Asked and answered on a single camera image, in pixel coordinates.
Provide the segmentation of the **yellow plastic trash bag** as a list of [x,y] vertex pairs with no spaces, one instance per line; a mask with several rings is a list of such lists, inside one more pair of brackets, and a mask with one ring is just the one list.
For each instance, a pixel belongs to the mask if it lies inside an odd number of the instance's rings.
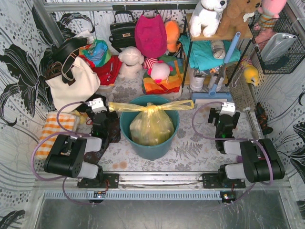
[[143,146],[156,146],[174,134],[174,126],[166,111],[191,110],[192,100],[182,100],[162,105],[147,103],[146,106],[124,103],[109,103],[110,111],[138,112],[129,126],[132,141]]

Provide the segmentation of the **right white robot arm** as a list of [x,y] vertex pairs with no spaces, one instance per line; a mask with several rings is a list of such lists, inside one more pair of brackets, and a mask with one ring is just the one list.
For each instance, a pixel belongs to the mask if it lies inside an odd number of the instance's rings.
[[283,179],[285,168],[270,139],[259,139],[260,148],[253,140],[236,140],[236,128],[240,113],[225,114],[215,108],[210,109],[208,123],[214,123],[215,147],[222,154],[235,155],[241,160],[233,164],[221,165],[217,173],[203,176],[205,188],[245,188],[245,181],[251,183]]

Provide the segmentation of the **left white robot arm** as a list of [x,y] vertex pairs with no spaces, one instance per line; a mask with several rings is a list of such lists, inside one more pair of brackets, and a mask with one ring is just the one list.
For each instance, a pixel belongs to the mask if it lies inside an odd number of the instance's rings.
[[92,120],[89,136],[59,134],[44,163],[47,173],[79,178],[79,188],[115,188],[112,177],[98,165],[109,144],[121,139],[119,117],[106,105],[88,103],[87,115]]

